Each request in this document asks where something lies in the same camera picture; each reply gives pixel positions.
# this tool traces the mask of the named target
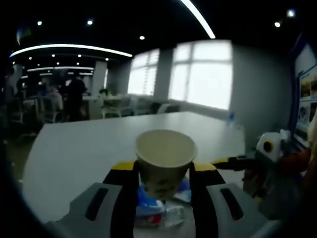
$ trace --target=desk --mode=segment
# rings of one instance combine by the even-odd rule
[[[192,137],[199,161],[245,153],[242,129],[189,112],[45,124],[24,170],[22,192],[27,204],[42,222],[61,219],[69,202],[94,182],[103,182],[114,164],[135,159],[135,138],[152,129],[172,129]],[[221,173],[226,182],[242,178],[228,172]]]
[[[99,100],[99,98],[94,96],[83,96],[83,101],[93,101],[93,100]]]

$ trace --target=display board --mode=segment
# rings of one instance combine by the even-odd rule
[[[298,120],[294,137],[308,146],[307,128],[317,108],[317,65],[299,77]]]

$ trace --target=water bottle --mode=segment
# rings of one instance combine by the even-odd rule
[[[162,214],[152,216],[135,217],[134,225],[140,228],[165,229],[177,226],[185,221],[185,210],[183,206],[167,207]]]
[[[234,127],[234,112],[229,112],[227,124],[230,128]]]

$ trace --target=white table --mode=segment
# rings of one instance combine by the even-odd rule
[[[114,164],[135,159],[135,138],[151,129],[172,129],[192,137],[199,161],[245,153],[243,129],[189,112],[45,124],[25,166],[27,204],[42,222],[61,219],[70,201],[91,184],[103,182]],[[242,178],[237,172],[220,173],[226,182]]]

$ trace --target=white chair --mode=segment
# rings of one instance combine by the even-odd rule
[[[56,123],[57,116],[61,116],[51,97],[43,97],[44,122]]]
[[[109,100],[108,105],[103,105],[101,109],[102,118],[105,119],[107,114],[122,117],[125,112],[131,112],[131,97],[123,97],[119,100]]]
[[[168,107],[170,106],[170,103],[164,103],[160,106],[160,108],[158,109],[157,114],[163,114],[166,113],[166,110],[168,109]]]
[[[10,110],[12,111],[10,114],[11,122],[23,124],[23,109],[19,99],[10,102]]]
[[[151,114],[152,97],[133,97],[132,99],[132,110],[134,115],[145,115]]]

